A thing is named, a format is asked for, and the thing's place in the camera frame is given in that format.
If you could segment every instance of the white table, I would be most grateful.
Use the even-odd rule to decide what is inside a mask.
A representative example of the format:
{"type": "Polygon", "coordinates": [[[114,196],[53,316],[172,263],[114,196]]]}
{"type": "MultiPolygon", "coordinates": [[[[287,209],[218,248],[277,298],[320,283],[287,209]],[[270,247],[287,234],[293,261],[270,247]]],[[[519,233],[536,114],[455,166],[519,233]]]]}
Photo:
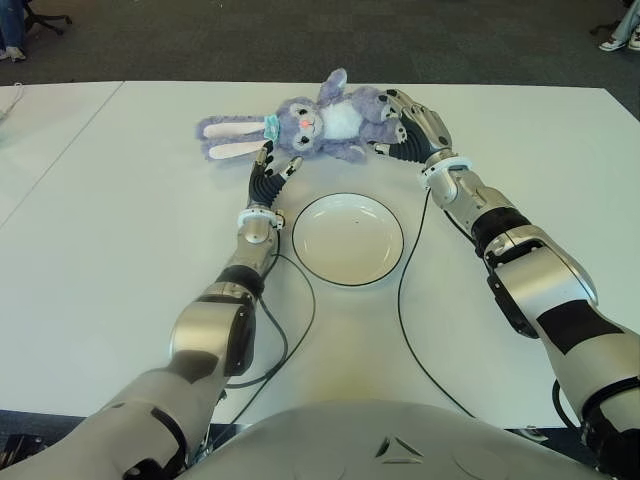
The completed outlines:
{"type": "MultiPolygon", "coordinates": [[[[0,123],[0,226],[122,82],[28,85],[0,123]]],[[[0,109],[18,87],[0,88],[0,109]]]]}
{"type": "MultiPolygon", "coordinates": [[[[0,229],[0,363],[16,365],[0,370],[0,408],[88,415],[139,372],[166,362],[175,318],[234,248],[250,169],[246,161],[206,162],[194,124],[214,113],[268,113],[284,98],[315,96],[317,88],[127,82],[118,90],[0,229]]],[[[457,150],[472,157],[487,184],[582,262],[603,313],[640,330],[634,303],[640,124],[604,90],[402,88],[441,114],[457,150]]],[[[279,205],[291,226],[324,194],[370,195],[402,225],[402,265],[422,207],[417,170],[380,156],[366,166],[309,160],[279,205]]],[[[283,248],[295,259],[290,234],[283,232],[283,248]]],[[[241,421],[336,398],[454,408],[402,342],[399,274],[396,268],[357,288],[311,277],[316,325],[241,421]]],[[[560,425],[542,345],[511,329],[485,276],[466,240],[432,204],[403,294],[418,355],[461,403],[494,425],[560,425]]],[[[295,343],[310,310],[304,282],[280,262],[265,298],[295,343]]],[[[258,320],[246,378],[280,353],[277,335],[262,314],[258,320]]],[[[214,419],[230,420],[251,392],[230,392],[214,419]]]]}

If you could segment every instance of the triangle logo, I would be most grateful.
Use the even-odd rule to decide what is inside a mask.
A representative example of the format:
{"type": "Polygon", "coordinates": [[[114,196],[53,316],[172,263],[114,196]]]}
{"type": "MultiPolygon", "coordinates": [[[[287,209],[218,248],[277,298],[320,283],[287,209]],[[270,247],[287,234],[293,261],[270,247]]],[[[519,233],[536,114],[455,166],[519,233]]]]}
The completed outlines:
{"type": "Polygon", "coordinates": [[[376,457],[381,463],[406,465],[421,464],[422,453],[408,442],[396,436],[385,437],[378,448],[376,457]]]}

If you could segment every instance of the stuffed bunny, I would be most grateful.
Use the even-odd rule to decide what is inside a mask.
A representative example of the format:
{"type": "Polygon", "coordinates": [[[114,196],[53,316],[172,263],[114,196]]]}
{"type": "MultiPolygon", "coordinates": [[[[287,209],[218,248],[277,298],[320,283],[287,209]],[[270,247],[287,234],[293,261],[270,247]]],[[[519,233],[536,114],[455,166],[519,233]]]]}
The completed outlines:
{"type": "Polygon", "coordinates": [[[202,120],[197,136],[210,159],[244,155],[272,140],[289,155],[318,152],[349,161],[365,158],[367,142],[401,143],[407,138],[400,120],[391,117],[389,98],[373,87],[344,93],[347,72],[340,68],[320,87],[318,101],[297,97],[275,115],[215,116],[202,120]]]}

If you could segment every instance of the sneaker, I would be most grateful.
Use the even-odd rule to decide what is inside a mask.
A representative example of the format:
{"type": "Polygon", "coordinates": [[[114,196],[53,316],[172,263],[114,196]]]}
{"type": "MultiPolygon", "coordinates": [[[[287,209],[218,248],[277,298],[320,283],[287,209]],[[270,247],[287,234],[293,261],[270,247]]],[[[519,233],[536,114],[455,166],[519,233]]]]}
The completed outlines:
{"type": "Polygon", "coordinates": [[[640,25],[631,34],[629,39],[629,50],[640,51],[640,25]]]}
{"type": "Polygon", "coordinates": [[[27,59],[24,53],[22,53],[22,50],[20,50],[18,47],[7,47],[6,55],[9,55],[11,57],[11,61],[13,63],[24,62],[27,59]]]}
{"type": "Polygon", "coordinates": [[[622,47],[624,47],[626,43],[627,42],[622,42],[620,40],[616,40],[613,37],[609,37],[609,40],[601,43],[598,48],[604,52],[615,52],[616,50],[620,50],[622,47]]]}

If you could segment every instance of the black cable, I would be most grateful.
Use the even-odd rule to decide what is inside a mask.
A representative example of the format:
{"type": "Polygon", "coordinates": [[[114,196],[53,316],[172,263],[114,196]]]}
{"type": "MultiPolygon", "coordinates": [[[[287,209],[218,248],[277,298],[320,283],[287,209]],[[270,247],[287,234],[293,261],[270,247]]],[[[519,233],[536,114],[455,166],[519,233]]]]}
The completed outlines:
{"type": "Polygon", "coordinates": [[[453,217],[451,216],[451,214],[450,214],[449,212],[447,212],[446,210],[444,211],[444,214],[447,216],[447,218],[449,219],[449,221],[451,222],[451,224],[452,224],[454,227],[456,227],[456,229],[457,229],[457,230],[458,230],[462,235],[464,235],[464,237],[465,237],[467,240],[469,240],[471,243],[473,243],[473,244],[475,245],[475,243],[474,243],[474,241],[473,241],[473,238],[471,238],[471,235],[469,235],[467,232],[465,232],[465,231],[463,230],[463,228],[462,228],[460,225],[458,225],[458,222],[456,222],[456,221],[453,219],[453,217]]]}
{"type": "Polygon", "coordinates": [[[258,301],[260,302],[260,306],[262,307],[262,310],[264,310],[265,315],[271,321],[271,323],[273,324],[275,329],[280,334],[280,339],[282,340],[282,355],[280,356],[280,360],[278,360],[276,362],[276,364],[273,367],[271,367],[269,370],[267,370],[267,373],[265,373],[261,377],[254,378],[253,380],[249,380],[249,381],[242,382],[242,383],[228,383],[225,388],[228,388],[230,390],[234,390],[234,389],[238,389],[238,388],[251,387],[252,385],[256,385],[256,384],[262,382],[263,380],[266,380],[267,378],[269,378],[270,375],[275,373],[275,371],[277,370],[277,368],[281,364],[284,363],[284,361],[285,361],[285,359],[287,357],[287,353],[289,353],[289,340],[287,339],[287,335],[284,333],[284,330],[282,329],[282,326],[275,319],[275,317],[273,316],[273,313],[271,313],[271,310],[269,310],[269,307],[267,307],[267,304],[264,302],[264,299],[262,297],[260,297],[258,299],[258,301]]]}
{"type": "Polygon", "coordinates": [[[569,419],[564,409],[562,408],[562,404],[560,403],[560,383],[556,379],[553,382],[553,388],[551,389],[551,400],[553,401],[553,407],[556,409],[556,413],[562,420],[568,429],[573,430],[576,433],[580,433],[580,428],[576,427],[573,422],[569,419]]]}
{"type": "MultiPolygon", "coordinates": [[[[279,257],[279,255],[280,255],[280,231],[276,231],[276,233],[278,235],[278,246],[276,247],[276,254],[274,255],[275,258],[273,259],[273,262],[271,263],[271,265],[269,265],[269,268],[267,269],[267,271],[264,272],[264,275],[262,275],[262,280],[267,278],[267,276],[271,273],[271,270],[273,270],[273,267],[276,266],[276,263],[278,262],[278,258],[280,258],[279,257]]],[[[287,335],[284,333],[284,330],[282,329],[282,326],[280,326],[278,321],[275,319],[275,317],[271,313],[271,310],[269,310],[269,307],[267,307],[267,304],[264,302],[264,299],[262,298],[262,296],[260,296],[258,298],[258,301],[260,302],[260,306],[262,307],[262,310],[264,311],[265,315],[271,321],[271,324],[274,326],[274,328],[276,329],[276,331],[280,335],[280,339],[282,340],[282,355],[280,356],[280,360],[278,360],[278,362],[273,367],[271,367],[269,370],[267,370],[267,372],[264,375],[262,375],[261,377],[254,378],[253,380],[249,380],[249,381],[242,382],[242,383],[228,383],[225,388],[228,388],[230,390],[234,390],[234,389],[238,389],[238,388],[251,387],[252,385],[256,385],[256,384],[262,382],[263,380],[266,380],[269,377],[269,375],[271,373],[273,373],[276,368],[278,368],[278,365],[280,365],[282,362],[284,362],[284,359],[287,356],[287,353],[289,353],[289,341],[287,340],[287,335]]]]}
{"type": "Polygon", "coordinates": [[[277,366],[275,371],[264,381],[264,383],[262,385],[260,385],[260,388],[258,388],[255,391],[255,393],[251,396],[251,398],[249,399],[247,404],[242,408],[242,410],[240,410],[240,412],[238,412],[238,414],[233,418],[233,420],[231,420],[231,422],[229,422],[229,425],[227,425],[227,427],[222,432],[220,432],[220,434],[212,441],[213,445],[215,445],[218,442],[218,440],[220,440],[224,435],[226,435],[227,432],[229,432],[229,430],[231,430],[232,427],[235,427],[236,422],[240,419],[240,417],[244,414],[244,412],[247,411],[247,409],[251,406],[251,404],[254,402],[256,397],[258,395],[260,395],[260,392],[262,392],[262,390],[264,390],[264,388],[269,384],[271,379],[276,376],[276,374],[282,369],[282,367],[285,366],[285,364],[296,353],[296,351],[298,351],[298,348],[300,348],[300,345],[302,345],[302,342],[307,337],[307,334],[309,333],[309,330],[311,330],[311,327],[313,326],[313,322],[314,322],[314,320],[316,318],[316,294],[315,294],[315,291],[313,290],[313,286],[311,285],[311,282],[309,281],[309,278],[304,273],[304,271],[293,260],[291,260],[290,258],[288,258],[285,255],[282,255],[280,253],[275,254],[275,256],[283,258],[284,260],[289,262],[291,265],[293,265],[296,268],[296,270],[298,270],[298,272],[300,272],[300,274],[304,278],[304,281],[307,283],[307,286],[309,287],[309,292],[311,293],[311,301],[312,301],[311,319],[309,320],[309,323],[307,324],[307,328],[305,328],[304,332],[302,333],[302,336],[300,337],[300,340],[298,340],[298,343],[296,343],[296,346],[293,347],[293,350],[291,350],[291,352],[284,359],[284,362],[282,362],[280,365],[277,366]]]}
{"type": "Polygon", "coordinates": [[[456,406],[462,410],[464,413],[466,413],[467,415],[469,415],[471,418],[475,418],[474,415],[471,414],[471,412],[469,412],[469,410],[467,410],[466,408],[464,408],[455,398],[453,398],[453,396],[451,396],[451,394],[449,392],[447,392],[444,387],[442,387],[442,385],[440,385],[440,383],[438,383],[438,381],[433,378],[433,375],[431,375],[431,373],[429,373],[429,371],[425,368],[425,366],[422,364],[422,362],[420,361],[420,359],[418,358],[418,355],[416,355],[415,350],[413,349],[413,347],[411,346],[411,342],[409,342],[409,337],[407,336],[407,331],[404,327],[404,321],[402,319],[402,311],[400,308],[400,294],[402,292],[402,282],[404,281],[404,275],[407,272],[407,268],[409,267],[409,263],[411,262],[411,259],[413,258],[413,253],[416,251],[416,247],[418,246],[418,242],[420,241],[420,236],[422,235],[422,228],[424,227],[424,219],[425,216],[427,214],[427,205],[429,204],[429,195],[431,194],[431,190],[429,190],[427,192],[427,196],[424,199],[424,207],[422,209],[422,218],[420,219],[420,226],[418,227],[418,235],[416,236],[416,241],[413,244],[413,248],[411,248],[411,252],[409,253],[409,258],[407,258],[407,262],[404,264],[404,268],[402,269],[402,274],[400,275],[400,283],[398,284],[398,298],[397,298],[397,307],[398,307],[398,320],[400,322],[400,328],[402,329],[402,337],[404,338],[405,343],[407,344],[407,347],[409,348],[409,351],[411,352],[411,355],[413,356],[413,359],[416,361],[416,363],[418,364],[418,366],[420,367],[420,370],[423,371],[423,373],[429,377],[429,380],[431,380],[433,382],[433,384],[438,387],[438,389],[449,399],[451,400],[454,404],[456,404],[456,406]]]}

